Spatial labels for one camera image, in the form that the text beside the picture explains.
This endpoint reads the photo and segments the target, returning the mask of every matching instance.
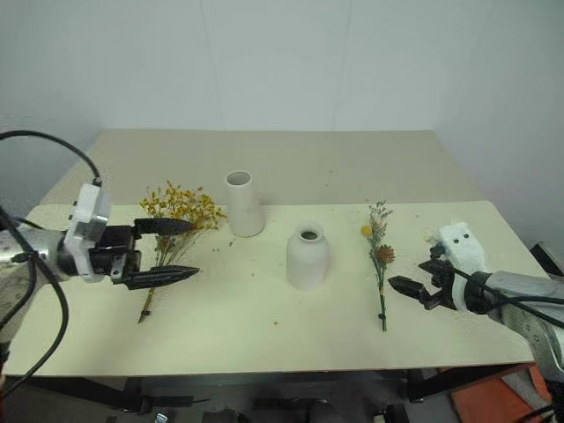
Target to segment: table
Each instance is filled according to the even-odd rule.
[[[227,143],[229,137],[234,145]],[[185,186],[203,184],[221,203],[222,175],[234,167],[251,170],[265,203],[275,205],[265,207],[267,226],[255,238],[235,239],[227,226],[202,237],[187,258],[203,272],[160,288],[153,314],[141,324],[137,318],[145,293],[128,292],[107,280],[63,284],[70,303],[69,331],[38,372],[58,376],[49,378],[51,389],[64,377],[480,366],[462,373],[466,383],[532,360],[522,338],[486,317],[443,308],[427,312],[390,289],[389,332],[382,333],[376,318],[375,275],[367,259],[367,242],[360,236],[367,205],[358,203],[382,197],[394,202],[387,242],[396,249],[397,260],[389,276],[420,280],[433,291],[428,275],[417,268],[428,257],[425,237],[457,221],[471,225],[486,249],[490,270],[545,275],[490,203],[464,201],[482,197],[432,132],[272,134],[277,143],[265,137],[200,131],[101,134],[91,156],[111,187],[115,204],[129,204],[114,207],[111,224],[142,216],[131,204],[145,194],[145,185],[154,186],[167,177]],[[218,149],[223,151],[222,145],[225,154],[208,160]],[[302,155],[286,152],[292,149]],[[185,167],[182,157],[187,158]],[[65,228],[69,203],[87,179],[82,165],[77,165],[30,219]],[[433,202],[424,203],[426,198]],[[303,204],[308,199],[320,204]],[[302,293],[285,282],[284,248],[297,223],[312,218],[325,228],[331,266],[322,288]],[[149,265],[151,239],[139,247]],[[7,374],[22,374],[45,351],[58,328],[58,313],[54,294],[43,288],[14,340]],[[424,397],[442,390],[445,383],[460,385],[452,381],[461,377],[454,370],[417,385],[413,395]],[[72,380],[76,388],[77,379]],[[113,406],[134,411],[141,407],[138,397],[120,397],[119,391],[99,390],[82,379],[78,383],[86,383],[83,388],[90,395],[99,392],[99,400],[117,398]],[[72,393],[58,384],[59,391]]]

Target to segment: white vase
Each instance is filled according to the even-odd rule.
[[[237,170],[226,176],[227,221],[237,236],[249,237],[260,233],[264,227],[264,215],[258,196],[253,188],[253,177],[245,170]]]
[[[323,283],[329,261],[329,244],[323,228],[305,221],[288,241],[286,248],[286,276],[298,289],[310,291]]]

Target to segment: black table leg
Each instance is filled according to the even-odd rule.
[[[153,407],[191,407],[194,404],[193,396],[149,397],[142,395],[141,382],[142,378],[139,377],[128,378],[124,390],[115,390],[84,377],[33,377],[27,384],[135,414],[148,413]]]
[[[407,383],[407,397],[418,401],[425,397],[468,388],[488,379],[525,370],[531,363],[501,364],[497,366],[455,367],[422,381]]]
[[[83,377],[33,377],[28,385],[108,407],[143,414],[152,408],[151,398],[115,390]]]

